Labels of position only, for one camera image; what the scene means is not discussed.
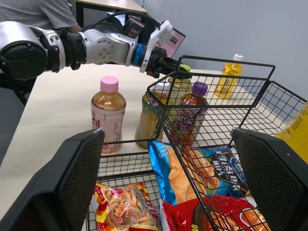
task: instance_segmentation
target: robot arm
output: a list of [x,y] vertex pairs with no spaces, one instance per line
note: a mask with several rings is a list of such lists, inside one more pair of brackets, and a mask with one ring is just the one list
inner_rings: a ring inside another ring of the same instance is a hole
[[59,72],[70,66],[78,70],[81,64],[114,62],[138,66],[141,72],[158,77],[160,67],[168,60],[163,44],[174,35],[169,21],[151,34],[148,45],[117,33],[102,33],[96,29],[69,33],[43,30],[18,22],[0,23],[0,73],[27,80],[44,71]]

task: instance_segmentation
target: pink bottle cap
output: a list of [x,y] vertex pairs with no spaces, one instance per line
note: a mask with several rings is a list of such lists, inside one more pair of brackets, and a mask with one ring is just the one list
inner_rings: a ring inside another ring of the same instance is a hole
[[101,78],[101,91],[108,93],[119,90],[119,80],[114,76],[104,76]]

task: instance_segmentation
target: white bottle cap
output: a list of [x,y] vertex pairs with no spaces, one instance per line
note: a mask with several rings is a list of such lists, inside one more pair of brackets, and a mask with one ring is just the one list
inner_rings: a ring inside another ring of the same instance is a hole
[[243,61],[243,56],[240,55],[240,54],[235,54],[233,56],[233,60],[235,60],[235,61]]
[[170,83],[164,80],[162,82],[156,83],[152,89],[159,94],[167,94],[170,90]]

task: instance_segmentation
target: gray wall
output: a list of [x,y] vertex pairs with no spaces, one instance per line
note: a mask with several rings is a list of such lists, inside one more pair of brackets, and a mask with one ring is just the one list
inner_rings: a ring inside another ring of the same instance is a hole
[[[186,34],[176,58],[189,54],[231,59],[240,53],[246,61],[276,65],[272,79],[308,99],[307,0],[146,0],[144,8]],[[244,74],[261,77],[265,71],[246,69]]]

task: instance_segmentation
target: red chip bag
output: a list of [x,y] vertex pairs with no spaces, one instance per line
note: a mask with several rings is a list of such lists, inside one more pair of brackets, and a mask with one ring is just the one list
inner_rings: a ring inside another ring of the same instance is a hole
[[270,231],[264,216],[245,198],[214,196],[222,214],[232,216],[236,223],[249,231]]
[[[219,212],[214,212],[209,209],[219,231],[242,229],[246,231],[270,231],[262,214],[244,198],[234,199],[228,196],[213,195],[207,197],[205,203],[209,205],[209,208],[219,210]],[[213,230],[198,199],[178,205],[170,205],[163,201],[161,216],[164,231]]]
[[[216,225],[223,228],[219,228],[219,231],[239,230],[237,224],[229,217],[224,217],[218,212],[210,212],[210,214]],[[161,216],[164,231],[213,231],[198,199],[178,205],[170,205],[163,201]]]

